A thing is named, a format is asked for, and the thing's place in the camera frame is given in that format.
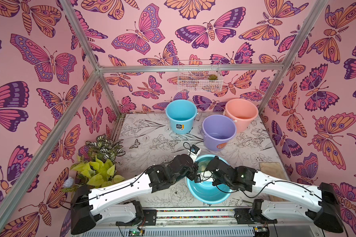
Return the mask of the light blue bucket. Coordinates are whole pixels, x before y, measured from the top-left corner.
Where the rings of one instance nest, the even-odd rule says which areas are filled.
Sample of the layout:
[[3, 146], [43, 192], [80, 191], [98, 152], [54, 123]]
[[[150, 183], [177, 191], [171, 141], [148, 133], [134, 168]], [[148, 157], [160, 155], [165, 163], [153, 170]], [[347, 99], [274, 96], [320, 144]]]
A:
[[167, 106], [165, 114], [174, 133], [187, 134], [193, 128], [193, 122], [198, 114], [198, 110], [196, 105], [191, 101], [179, 99]]
[[231, 189], [225, 184], [213, 186], [214, 178], [207, 170], [208, 163], [215, 158], [215, 155], [199, 156], [195, 162], [198, 164], [198, 172], [201, 182], [195, 183], [186, 178], [186, 183], [191, 194], [199, 201], [206, 204], [219, 204], [229, 198]]

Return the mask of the purple plastic bucket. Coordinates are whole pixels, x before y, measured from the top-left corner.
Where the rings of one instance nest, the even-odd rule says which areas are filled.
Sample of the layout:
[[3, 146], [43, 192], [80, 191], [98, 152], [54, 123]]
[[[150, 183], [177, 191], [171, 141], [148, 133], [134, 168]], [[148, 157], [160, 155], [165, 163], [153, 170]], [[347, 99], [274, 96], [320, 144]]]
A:
[[235, 122], [223, 115], [211, 115], [205, 118], [202, 130], [204, 146], [215, 152], [224, 149], [237, 132]]

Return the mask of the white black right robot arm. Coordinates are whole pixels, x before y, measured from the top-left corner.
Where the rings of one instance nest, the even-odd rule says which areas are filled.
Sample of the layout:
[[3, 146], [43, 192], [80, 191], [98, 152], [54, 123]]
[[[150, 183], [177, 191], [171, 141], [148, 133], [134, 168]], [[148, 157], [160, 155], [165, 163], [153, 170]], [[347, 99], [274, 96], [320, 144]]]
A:
[[343, 233], [340, 203], [334, 188], [327, 183], [320, 186], [289, 182], [269, 176], [246, 166], [231, 167], [219, 157], [210, 159], [204, 170], [196, 168], [195, 183], [211, 182], [212, 186], [225, 185], [236, 192], [264, 193], [305, 207], [306, 220], [326, 231]]

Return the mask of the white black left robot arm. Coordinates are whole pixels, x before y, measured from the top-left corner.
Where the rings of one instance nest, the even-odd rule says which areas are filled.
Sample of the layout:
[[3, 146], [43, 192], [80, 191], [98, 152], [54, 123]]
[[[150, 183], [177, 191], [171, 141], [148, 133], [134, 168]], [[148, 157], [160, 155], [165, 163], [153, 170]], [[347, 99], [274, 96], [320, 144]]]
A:
[[127, 202], [138, 196], [167, 190], [182, 179], [197, 178], [196, 158], [200, 148], [192, 145], [188, 154], [177, 155], [170, 162], [148, 167], [140, 175], [104, 188], [90, 189], [84, 185], [77, 189], [70, 202], [72, 235], [93, 229], [104, 220], [120, 225], [135, 225], [144, 221], [141, 204]]

